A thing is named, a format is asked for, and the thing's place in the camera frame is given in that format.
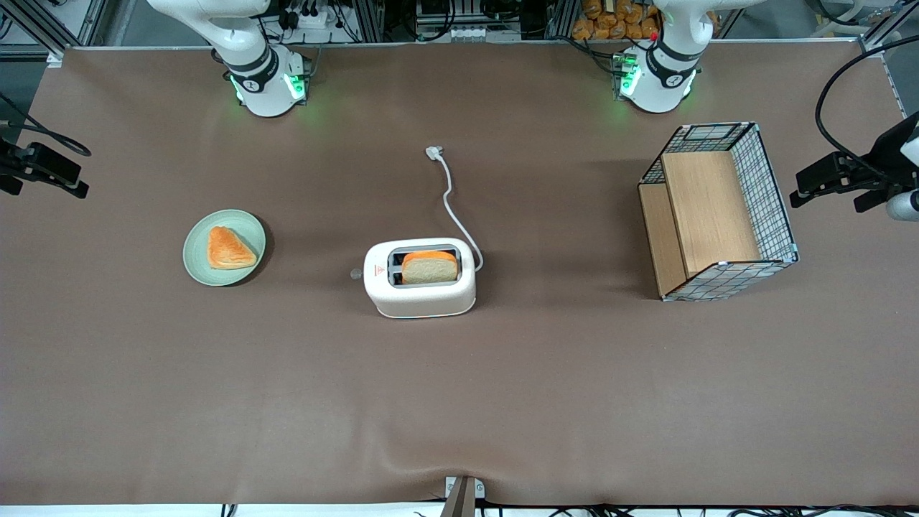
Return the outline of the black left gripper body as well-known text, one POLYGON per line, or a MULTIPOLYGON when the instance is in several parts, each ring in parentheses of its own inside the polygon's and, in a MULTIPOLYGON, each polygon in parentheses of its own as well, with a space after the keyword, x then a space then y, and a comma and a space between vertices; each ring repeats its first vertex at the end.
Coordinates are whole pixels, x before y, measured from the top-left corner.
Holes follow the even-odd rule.
POLYGON ((890 184, 917 189, 918 112, 880 134, 862 158, 890 184))

